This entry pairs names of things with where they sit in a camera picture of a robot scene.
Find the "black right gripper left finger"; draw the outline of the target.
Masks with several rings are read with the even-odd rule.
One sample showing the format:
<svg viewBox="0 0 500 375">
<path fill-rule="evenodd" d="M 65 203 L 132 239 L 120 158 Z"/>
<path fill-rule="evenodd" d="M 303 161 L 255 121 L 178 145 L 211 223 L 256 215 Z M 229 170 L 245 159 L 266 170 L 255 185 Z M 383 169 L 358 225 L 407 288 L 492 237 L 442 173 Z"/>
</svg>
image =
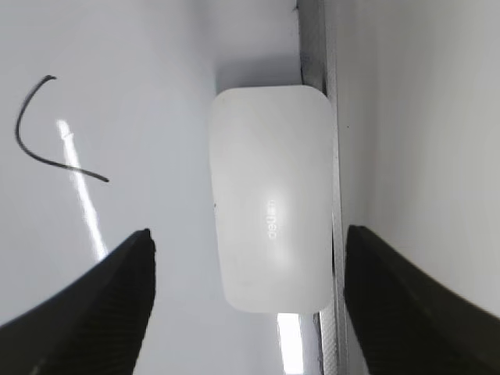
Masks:
<svg viewBox="0 0 500 375">
<path fill-rule="evenodd" d="M 132 374 L 155 301 L 155 242 L 138 230 L 71 285 L 1 327 L 3 374 Z"/>
</svg>

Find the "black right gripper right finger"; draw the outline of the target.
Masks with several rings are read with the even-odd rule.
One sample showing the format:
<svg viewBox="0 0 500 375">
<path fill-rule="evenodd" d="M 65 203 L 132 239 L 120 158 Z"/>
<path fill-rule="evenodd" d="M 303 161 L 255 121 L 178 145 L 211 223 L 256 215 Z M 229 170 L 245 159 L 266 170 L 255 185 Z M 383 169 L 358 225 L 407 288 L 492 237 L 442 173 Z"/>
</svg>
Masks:
<svg viewBox="0 0 500 375">
<path fill-rule="evenodd" d="M 345 304 L 371 374 L 497 374 L 499 319 L 370 229 L 348 229 Z"/>
</svg>

